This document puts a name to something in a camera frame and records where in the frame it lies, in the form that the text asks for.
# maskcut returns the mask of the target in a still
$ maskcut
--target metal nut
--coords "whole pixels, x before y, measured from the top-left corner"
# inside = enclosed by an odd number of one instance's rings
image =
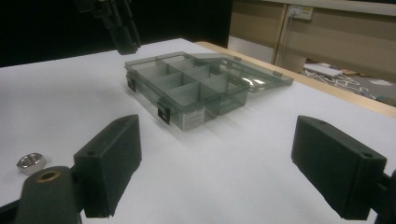
[[[32,175],[46,166],[46,159],[39,153],[31,153],[22,157],[18,163],[18,169],[25,175]]]

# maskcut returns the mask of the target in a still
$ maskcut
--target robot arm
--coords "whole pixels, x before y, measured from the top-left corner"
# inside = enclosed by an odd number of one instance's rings
[[[136,53],[141,45],[129,3],[129,0],[75,0],[79,12],[91,11],[96,19],[103,21],[121,55]]]

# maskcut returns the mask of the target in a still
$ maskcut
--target black curtain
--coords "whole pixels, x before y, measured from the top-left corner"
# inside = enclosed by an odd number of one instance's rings
[[[171,38],[227,46],[232,0],[132,0],[142,44]],[[12,0],[0,9],[0,67],[114,49],[110,35],[73,0]]]

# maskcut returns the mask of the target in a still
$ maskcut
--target clear compartment organizer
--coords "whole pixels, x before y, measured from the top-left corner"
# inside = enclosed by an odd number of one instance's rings
[[[155,105],[164,122],[185,132],[245,105],[249,91],[293,81],[222,54],[176,52],[127,62],[125,68],[128,86]]]

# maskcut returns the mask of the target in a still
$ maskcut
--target white table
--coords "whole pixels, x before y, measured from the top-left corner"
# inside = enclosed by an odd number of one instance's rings
[[[83,223],[351,223],[341,219],[290,152],[298,115],[323,119],[389,159],[396,169],[396,119],[314,90],[292,86],[249,94],[244,107],[183,133],[166,125],[126,86],[124,62],[174,51],[210,52],[183,39],[0,69],[0,205],[19,199],[31,152],[48,167],[73,155],[113,119],[138,114],[139,169],[111,219]],[[374,223],[376,214],[368,221]]]

